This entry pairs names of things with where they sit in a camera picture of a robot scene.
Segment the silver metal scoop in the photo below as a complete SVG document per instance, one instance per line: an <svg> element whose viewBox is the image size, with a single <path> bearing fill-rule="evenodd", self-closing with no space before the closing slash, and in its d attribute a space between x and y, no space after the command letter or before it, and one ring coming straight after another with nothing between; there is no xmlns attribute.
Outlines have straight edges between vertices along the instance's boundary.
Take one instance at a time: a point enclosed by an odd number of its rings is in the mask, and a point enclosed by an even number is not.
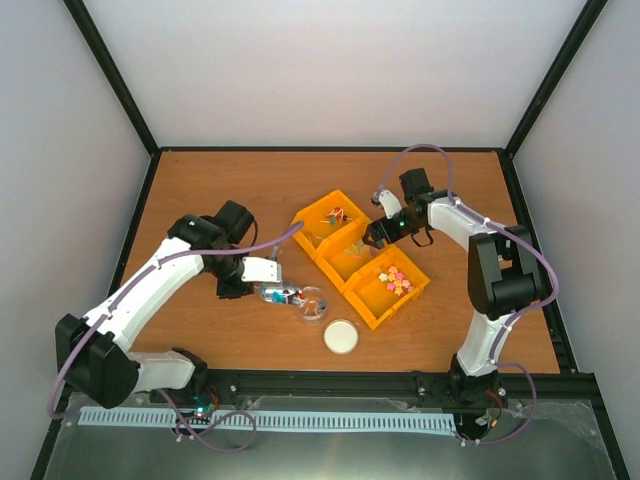
<svg viewBox="0 0 640 480"><path fill-rule="evenodd" d="M254 292L265 302L300 306L304 293L300 286L291 282L256 282Z"/></svg>

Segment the orange three-compartment bin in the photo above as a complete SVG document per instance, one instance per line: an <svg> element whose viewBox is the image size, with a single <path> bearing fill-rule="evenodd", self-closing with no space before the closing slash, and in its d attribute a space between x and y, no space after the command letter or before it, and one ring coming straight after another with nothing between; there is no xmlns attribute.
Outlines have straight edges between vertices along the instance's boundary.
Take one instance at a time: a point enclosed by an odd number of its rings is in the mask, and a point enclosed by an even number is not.
<svg viewBox="0 0 640 480"><path fill-rule="evenodd" d="M342 207L352 221L343 226L322 223L335 207ZM304 207L294 220L303 224L294 234L296 242L372 330L417 299L430 283L427 275L397 246L381 250L370 247L371 255L364 260L352 260L344 253L354 242L363 241L371 220L340 190ZM411 293L396 296L377 279L377 274L391 265L397 266L414 285Z"/></svg>

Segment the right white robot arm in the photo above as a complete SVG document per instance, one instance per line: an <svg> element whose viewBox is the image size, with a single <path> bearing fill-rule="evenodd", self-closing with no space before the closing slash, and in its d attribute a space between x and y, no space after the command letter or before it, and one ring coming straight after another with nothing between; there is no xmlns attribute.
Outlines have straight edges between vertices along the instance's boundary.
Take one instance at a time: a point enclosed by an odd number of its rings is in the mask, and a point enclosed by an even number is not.
<svg viewBox="0 0 640 480"><path fill-rule="evenodd" d="M445 234L467 253L467 293L473 307L463 345L452 357L447 393L457 405L475 402L497 382L498 360L523 310L543 296L529 230L496 224L451 190L437 191L422 168L399 177L403 198L381 186L371 202L384 215L365 229L363 242L381 249L419 231Z"/></svg>

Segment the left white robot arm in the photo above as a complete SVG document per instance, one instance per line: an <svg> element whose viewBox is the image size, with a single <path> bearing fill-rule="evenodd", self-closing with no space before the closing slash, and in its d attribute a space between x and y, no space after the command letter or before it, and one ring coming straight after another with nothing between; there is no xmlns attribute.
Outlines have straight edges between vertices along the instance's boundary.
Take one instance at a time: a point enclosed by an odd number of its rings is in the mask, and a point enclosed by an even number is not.
<svg viewBox="0 0 640 480"><path fill-rule="evenodd" d="M221 299L251 294L244 257L232 251L255 225L254 216L233 201L213 216L177 220L152 258L107 300L80 318L68 314L58 322L52 393L70 384L104 408L157 389L174 390L186 402L201 400L208 390L203 360L181 348L136 353L131 347L171 296L202 273L216 278Z"/></svg>

